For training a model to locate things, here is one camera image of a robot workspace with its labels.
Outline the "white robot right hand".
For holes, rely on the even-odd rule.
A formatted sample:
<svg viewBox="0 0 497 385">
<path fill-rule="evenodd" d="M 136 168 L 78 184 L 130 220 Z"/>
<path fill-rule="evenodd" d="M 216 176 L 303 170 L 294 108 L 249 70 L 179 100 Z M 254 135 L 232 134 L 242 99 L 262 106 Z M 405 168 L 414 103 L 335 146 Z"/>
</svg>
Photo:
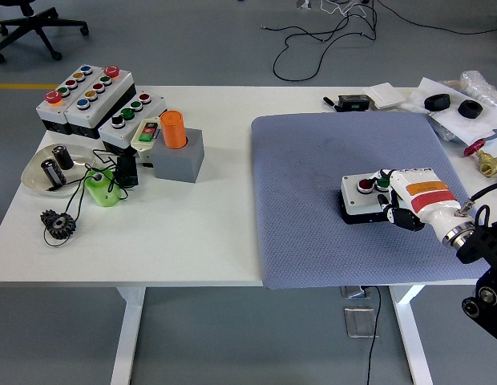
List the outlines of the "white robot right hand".
<svg viewBox="0 0 497 385">
<path fill-rule="evenodd" d="M 388 194 L 378 195 L 379 205 L 396 226 L 419 231 L 431 225 L 444 245 L 453 245 L 457 237 L 474 230 L 473 218 L 459 213 L 461 204 L 433 169 L 382 169 L 370 178 L 378 180 L 388 184 Z"/>
</svg>

